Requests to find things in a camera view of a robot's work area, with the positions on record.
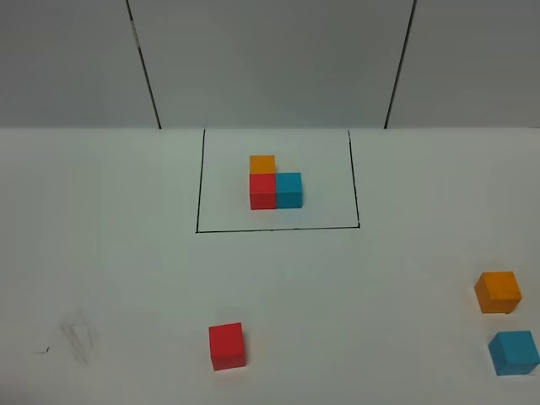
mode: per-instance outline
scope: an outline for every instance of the white surface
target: white surface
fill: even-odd
[[[540,127],[540,2],[418,2],[389,127]]]
[[[358,226],[348,132],[207,130],[199,231]],[[250,210],[250,156],[273,154],[278,172],[300,172],[304,206]]]
[[[0,58],[0,127],[157,127],[124,0],[2,0]]]
[[[413,0],[130,0],[170,127],[383,127]]]
[[[539,131],[352,131],[361,229],[195,235],[202,135],[0,131],[2,403],[538,403],[487,344],[540,342]],[[482,315],[500,269],[523,301]]]

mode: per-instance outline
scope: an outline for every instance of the wooden block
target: wooden block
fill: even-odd
[[[510,314],[521,301],[513,272],[482,273],[474,290],[484,314]]]
[[[276,191],[278,208],[302,208],[302,175],[300,173],[277,173]]]
[[[497,375],[527,375],[540,364],[530,331],[499,332],[489,344]]]
[[[208,333],[210,335],[210,359],[215,371],[246,365],[241,323],[210,327]]]
[[[276,175],[250,175],[251,209],[276,209]]]
[[[250,175],[276,172],[276,158],[273,154],[250,156]]]

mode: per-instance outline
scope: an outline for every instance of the stacked cubes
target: stacked cubes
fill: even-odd
[[[250,157],[251,209],[302,208],[300,173],[277,173],[273,155]]]

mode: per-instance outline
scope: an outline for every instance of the black rectangle outline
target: black rectangle outline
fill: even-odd
[[[204,168],[204,145],[206,141],[206,128],[202,132],[202,152],[201,152],[201,177],[199,179],[199,202],[197,205],[197,226],[195,228],[196,234],[233,234],[239,232],[281,232],[284,230],[359,230],[360,229],[360,215],[358,210],[358,195],[356,193],[356,181],[354,179],[354,162],[353,162],[353,146],[351,144],[351,132],[347,130],[348,134],[348,151],[351,159],[351,173],[353,175],[353,188],[354,188],[354,204],[356,206],[356,220],[358,225],[356,226],[328,226],[328,227],[314,227],[314,228],[277,228],[277,229],[231,229],[231,230],[199,230],[199,218],[201,215],[201,192],[203,190],[203,168]]]

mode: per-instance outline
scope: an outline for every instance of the cyan cube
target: cyan cube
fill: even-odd
[[[300,173],[277,173],[276,192],[278,208],[302,208],[302,175]]]
[[[540,364],[529,331],[499,332],[489,344],[497,375],[526,375]]]

